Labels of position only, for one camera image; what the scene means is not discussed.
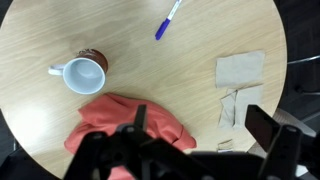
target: wooden table surface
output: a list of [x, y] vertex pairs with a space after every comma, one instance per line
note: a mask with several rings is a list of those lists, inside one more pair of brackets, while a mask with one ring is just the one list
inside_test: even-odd
[[[263, 109], [272, 115], [286, 73], [283, 26], [272, 0], [183, 0], [160, 41], [155, 33], [173, 0], [14, 0], [0, 30], [0, 99], [23, 148], [63, 177], [72, 155], [63, 142], [80, 122], [77, 109], [113, 92], [148, 99], [173, 113], [196, 138], [197, 150], [254, 143], [247, 130], [217, 129], [220, 99], [216, 58], [264, 50]], [[95, 48], [109, 60], [103, 90], [79, 95], [47, 73], [79, 50]]]

